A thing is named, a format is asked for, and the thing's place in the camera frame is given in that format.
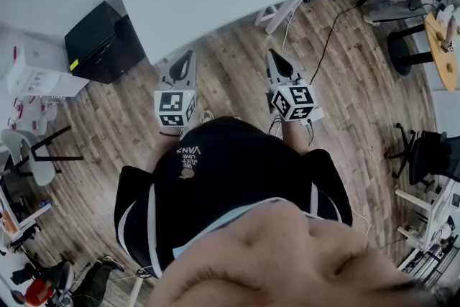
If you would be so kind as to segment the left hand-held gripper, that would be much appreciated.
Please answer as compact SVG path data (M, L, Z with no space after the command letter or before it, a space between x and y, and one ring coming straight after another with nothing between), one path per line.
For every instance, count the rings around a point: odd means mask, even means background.
M186 51L163 75L154 92L155 116L161 127L186 127L197 107L196 54Z

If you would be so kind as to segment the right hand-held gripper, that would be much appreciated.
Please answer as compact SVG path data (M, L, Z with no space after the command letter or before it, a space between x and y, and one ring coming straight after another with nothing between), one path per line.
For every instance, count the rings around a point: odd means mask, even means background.
M270 48L265 56L267 76L271 80L267 101L271 114L278 115L283 122L309 123L324 118L313 88L300 78L297 64ZM283 81L288 78L294 81Z

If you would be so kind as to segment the person's left forearm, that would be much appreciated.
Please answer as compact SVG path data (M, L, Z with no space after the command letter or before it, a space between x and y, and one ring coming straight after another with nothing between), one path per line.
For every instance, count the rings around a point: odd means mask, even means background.
M159 134L159 132L167 133L181 133L182 129L180 127L160 127L158 133L155 135L155 146L152 149L152 152L147 160L145 170L148 173L152 173L155 170L155 167L158 161L161 159L166 152L171 150L176 144L180 142L180 137L165 137Z

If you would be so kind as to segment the person's right forearm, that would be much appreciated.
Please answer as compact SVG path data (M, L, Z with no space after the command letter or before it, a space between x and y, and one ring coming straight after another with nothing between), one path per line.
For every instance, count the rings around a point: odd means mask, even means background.
M281 130L283 142L297 153L304 155L310 150L309 139L299 121L283 122Z

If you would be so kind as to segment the white table legs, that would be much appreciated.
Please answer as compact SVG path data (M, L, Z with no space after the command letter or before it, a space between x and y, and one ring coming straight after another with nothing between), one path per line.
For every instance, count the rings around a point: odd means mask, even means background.
M259 26L263 22L268 22L265 27L267 35L272 34L282 23L282 21L292 14L304 0L286 0L279 6L271 5L259 10L254 25Z

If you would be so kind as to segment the black cabinet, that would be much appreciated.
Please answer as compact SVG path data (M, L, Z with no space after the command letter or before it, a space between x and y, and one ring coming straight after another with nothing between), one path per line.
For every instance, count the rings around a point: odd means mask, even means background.
M66 34L65 48L72 75L107 85L145 58L129 17L105 1Z

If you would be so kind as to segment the person's black t-shirt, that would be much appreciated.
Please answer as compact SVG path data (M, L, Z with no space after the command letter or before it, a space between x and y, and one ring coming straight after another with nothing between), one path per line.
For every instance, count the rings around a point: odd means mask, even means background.
M329 153L300 155L281 139L231 117L189 131L148 173L125 166L114 209L116 238L153 276L205 227L206 213L280 197L306 216L351 224L344 184Z

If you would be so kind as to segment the light blue face mask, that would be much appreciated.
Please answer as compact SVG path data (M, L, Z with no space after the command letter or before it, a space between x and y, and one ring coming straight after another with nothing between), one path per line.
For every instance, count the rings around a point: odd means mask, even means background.
M265 204L265 203L277 203L277 202L288 202L288 200L280 197L274 198L266 198L262 201L257 201L249 204L245 204L242 206L227 206L218 209L218 212L211 213L208 211L206 213L206 217L204 218L205 227L200 228L200 232L198 232L194 238L191 238L187 243L180 247L176 247L172 249L172 254L174 259L177 259L189 246L192 245L196 240L200 239L201 237L216 231L220 228L223 228L230 224L231 222L237 220L239 217L243 216L246 212L250 211L256 206Z

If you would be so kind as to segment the round wooden table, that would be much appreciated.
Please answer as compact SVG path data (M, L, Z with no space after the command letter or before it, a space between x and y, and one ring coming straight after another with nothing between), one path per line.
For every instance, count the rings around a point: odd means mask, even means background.
M458 65L454 52L444 52L441 49L441 38L446 36L447 28L433 14L425 15L423 25L441 82L447 91L452 92L457 87Z

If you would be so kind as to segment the black office chair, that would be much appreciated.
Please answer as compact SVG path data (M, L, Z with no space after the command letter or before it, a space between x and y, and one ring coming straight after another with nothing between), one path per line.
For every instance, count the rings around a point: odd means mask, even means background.
M400 169L392 173L393 178L399 178L409 164L409 183L422 183L428 189L434 181L428 182L427 175L441 175L460 183L460 136L447 137L446 132L422 131L418 134L411 129L408 141L401 123L395 128L400 130L404 150L391 155L386 152L387 160L402 158Z

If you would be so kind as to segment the white plastic chair black legs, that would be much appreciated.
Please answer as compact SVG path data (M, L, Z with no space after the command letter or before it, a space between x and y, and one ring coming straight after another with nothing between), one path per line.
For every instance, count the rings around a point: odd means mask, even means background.
M0 143L7 148L12 164L10 171L19 177L33 177L38 186L49 185L61 170L55 167L55 162L83 161L78 156L52 156L48 147L62 134L69 132L66 126L44 139L38 138L24 130L3 129L0 133Z

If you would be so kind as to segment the white shelf rack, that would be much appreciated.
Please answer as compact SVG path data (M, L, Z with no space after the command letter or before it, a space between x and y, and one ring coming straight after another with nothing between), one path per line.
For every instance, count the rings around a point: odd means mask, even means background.
M395 194L424 211L418 215L421 227L397 228L406 243L413 248L410 256L398 268L431 288L459 251L455 246L443 251L441 243L449 239L458 239L453 235L455 228L450 225L449 218L453 213L460 211L460 183L449 179L439 192L428 192L426 200L400 189L397 189Z

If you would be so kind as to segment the white workbench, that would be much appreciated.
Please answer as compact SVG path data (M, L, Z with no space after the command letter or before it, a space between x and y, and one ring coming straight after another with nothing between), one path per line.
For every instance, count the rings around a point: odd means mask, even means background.
M24 196L13 197L0 185L0 230L9 241L7 252L18 252L29 239L34 239L41 231L37 219L52 208L51 201L42 201L36 209L31 209Z

